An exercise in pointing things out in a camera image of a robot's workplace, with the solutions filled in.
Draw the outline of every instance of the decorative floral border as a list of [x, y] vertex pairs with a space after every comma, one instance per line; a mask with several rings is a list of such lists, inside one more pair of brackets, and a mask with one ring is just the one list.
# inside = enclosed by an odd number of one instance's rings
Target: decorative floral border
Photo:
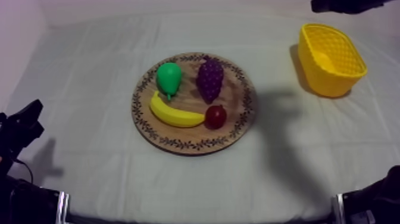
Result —
[[[210, 57], [213, 60], [220, 62], [224, 69], [230, 69], [235, 73], [236, 78], [240, 81], [240, 84], [242, 85], [244, 90], [244, 97], [242, 100], [242, 106], [244, 108], [244, 112], [240, 113], [239, 120], [236, 121], [235, 127], [233, 128], [233, 130], [229, 132], [228, 136], [222, 136], [213, 139], [202, 139], [199, 142], [182, 141], [180, 139], [169, 139], [168, 137], [160, 136], [160, 134], [146, 120], [142, 118], [143, 112], [140, 110], [142, 108], [142, 103], [140, 101], [140, 93], [142, 93], [149, 85], [149, 83], [152, 82], [152, 80], [155, 77], [155, 74], [157, 73], [158, 68], [162, 64], [167, 62], [175, 63], [176, 61], [200, 61], [205, 57]], [[192, 54], [192, 55], [181, 55], [181, 56], [177, 55], [158, 63], [155, 67], [147, 71], [145, 77], [142, 79], [140, 85], [137, 86], [132, 96], [133, 120], [134, 123], [140, 127], [140, 129], [142, 129], [145, 133], [147, 133], [149, 138], [155, 141], [158, 140], [159, 144], [175, 146], [176, 148], [180, 148], [181, 150], [191, 148], [200, 151], [202, 148], [205, 147], [209, 148], [215, 145], [225, 145], [226, 142], [229, 142], [229, 139], [231, 138], [235, 139], [240, 134], [242, 128], [248, 122], [249, 115], [254, 111], [254, 108], [252, 107], [253, 99], [251, 93], [252, 90], [250, 88], [249, 83], [247, 82], [244, 72], [240, 68], [231, 64], [230, 62], [220, 60], [217, 57], [213, 57], [207, 54]]]

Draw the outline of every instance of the plastic fruit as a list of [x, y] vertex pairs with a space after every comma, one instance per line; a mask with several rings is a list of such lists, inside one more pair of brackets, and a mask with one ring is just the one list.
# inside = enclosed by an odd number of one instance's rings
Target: plastic fruit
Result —
[[219, 61], [210, 57], [204, 59], [206, 62], [199, 68], [196, 85], [204, 101], [210, 104], [221, 92], [224, 69]]
[[218, 129], [224, 125], [226, 117], [226, 110], [222, 105], [210, 106], [205, 112], [205, 125], [211, 129]]
[[176, 63], [164, 63], [157, 70], [157, 84], [171, 100], [178, 91], [182, 79], [182, 71]]
[[204, 121], [204, 114], [177, 110], [167, 104], [154, 92], [150, 101], [150, 109], [164, 123], [175, 127], [194, 127]]

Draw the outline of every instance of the red apple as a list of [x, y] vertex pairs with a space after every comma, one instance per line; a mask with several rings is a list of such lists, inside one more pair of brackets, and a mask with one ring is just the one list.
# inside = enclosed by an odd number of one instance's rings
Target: red apple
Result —
[[205, 125], [211, 129], [218, 129], [224, 125], [226, 117], [226, 110], [222, 105], [210, 106], [205, 112]]

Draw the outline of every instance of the green pear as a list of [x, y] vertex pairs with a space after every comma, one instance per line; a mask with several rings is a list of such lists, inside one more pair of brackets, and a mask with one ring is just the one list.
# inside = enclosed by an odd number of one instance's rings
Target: green pear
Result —
[[182, 71], [176, 63], [164, 63], [157, 70], [157, 85], [168, 96], [175, 95], [182, 80]]

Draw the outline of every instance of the white fabric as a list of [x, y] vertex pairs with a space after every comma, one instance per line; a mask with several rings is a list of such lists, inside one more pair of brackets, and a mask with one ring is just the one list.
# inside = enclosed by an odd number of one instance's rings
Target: white fabric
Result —
[[[90, 216], [229, 223], [325, 214], [329, 197], [383, 178], [400, 162], [400, 41], [395, 25], [382, 18], [396, 20], [388, 8], [399, 4], [349, 16], [313, 14], [308, 1], [275, 8], [249, 2], [220, 11], [210, 5], [133, 14], [48, 33], [7, 108], [15, 113], [36, 98], [44, 104], [45, 133], [20, 156], [35, 183], [69, 192], [72, 211]], [[293, 65], [302, 24], [324, 21], [353, 39], [369, 68], [341, 99], [303, 90]], [[130, 101], [147, 69], [194, 51], [242, 67], [260, 110], [228, 149], [180, 157], [141, 137]], [[24, 167], [11, 173], [27, 177]]]

